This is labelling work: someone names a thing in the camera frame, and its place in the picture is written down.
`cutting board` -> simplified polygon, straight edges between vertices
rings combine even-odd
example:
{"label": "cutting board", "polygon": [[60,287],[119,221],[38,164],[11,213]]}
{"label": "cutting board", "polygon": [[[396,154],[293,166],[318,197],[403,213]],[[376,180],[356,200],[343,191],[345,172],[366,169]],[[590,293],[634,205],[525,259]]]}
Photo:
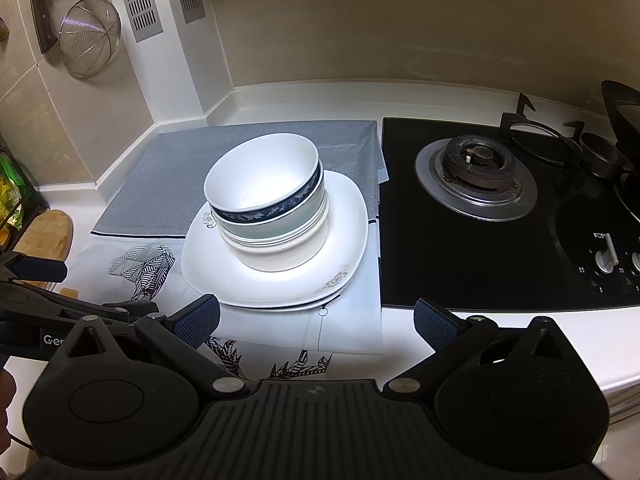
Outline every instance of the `cutting board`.
{"label": "cutting board", "polygon": [[[28,256],[50,258],[64,262],[69,256],[74,236],[74,224],[68,214],[53,209],[36,217],[20,240],[14,251]],[[32,285],[47,288],[46,282],[29,282]]]}

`black glass cooktop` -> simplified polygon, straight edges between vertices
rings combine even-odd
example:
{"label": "black glass cooktop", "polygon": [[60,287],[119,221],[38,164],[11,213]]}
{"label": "black glass cooktop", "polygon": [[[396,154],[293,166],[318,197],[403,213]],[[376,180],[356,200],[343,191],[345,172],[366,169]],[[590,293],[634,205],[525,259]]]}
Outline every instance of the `black glass cooktop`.
{"label": "black glass cooktop", "polygon": [[[498,140],[526,166],[537,187],[521,218],[486,221],[434,199],[418,181],[415,160],[441,139],[477,135]],[[520,141],[549,158],[566,147],[549,136]],[[382,303],[412,307],[418,298],[468,312],[549,312],[640,304],[640,223],[609,184],[578,168],[541,162],[501,139],[498,128],[442,121],[385,119],[389,181],[380,186]],[[596,264],[610,235],[619,263]]]}

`knife handle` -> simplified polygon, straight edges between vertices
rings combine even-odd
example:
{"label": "knife handle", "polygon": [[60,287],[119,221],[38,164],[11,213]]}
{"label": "knife handle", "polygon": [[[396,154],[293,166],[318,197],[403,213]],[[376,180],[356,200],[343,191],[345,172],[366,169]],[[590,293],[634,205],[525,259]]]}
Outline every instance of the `knife handle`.
{"label": "knife handle", "polygon": [[31,0],[31,13],[33,15],[33,24],[36,26],[36,36],[40,44],[40,52],[46,54],[58,40],[58,38],[54,36],[53,30],[51,30],[47,1]]}

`wall tile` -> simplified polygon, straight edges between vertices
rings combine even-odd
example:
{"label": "wall tile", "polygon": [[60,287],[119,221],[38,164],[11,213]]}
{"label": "wall tile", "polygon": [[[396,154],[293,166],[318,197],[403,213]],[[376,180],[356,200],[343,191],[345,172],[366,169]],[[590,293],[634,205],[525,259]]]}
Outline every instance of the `wall tile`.
{"label": "wall tile", "polygon": [[40,62],[40,72],[92,180],[153,124],[124,42],[95,76],[74,78],[57,50]]}
{"label": "wall tile", "polygon": [[324,78],[453,82],[603,112],[640,87],[640,0],[213,0],[236,86]]}
{"label": "wall tile", "polygon": [[35,63],[17,0],[0,0],[0,18],[9,27],[9,38],[0,43],[0,98]]}
{"label": "wall tile", "polygon": [[0,100],[0,134],[36,184],[90,182],[33,66]]}

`gas burner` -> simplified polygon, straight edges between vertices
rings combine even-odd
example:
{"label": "gas burner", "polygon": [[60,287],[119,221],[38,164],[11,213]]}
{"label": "gas burner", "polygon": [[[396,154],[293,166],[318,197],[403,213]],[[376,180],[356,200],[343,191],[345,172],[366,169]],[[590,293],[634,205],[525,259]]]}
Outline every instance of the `gas burner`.
{"label": "gas burner", "polygon": [[480,220],[522,218],[538,198],[536,181],[526,166],[488,137],[436,140],[418,153],[415,173],[438,202]]}
{"label": "gas burner", "polygon": [[488,137],[466,135],[452,139],[442,163],[445,172],[463,185],[485,192],[503,192],[514,187],[514,156]]}

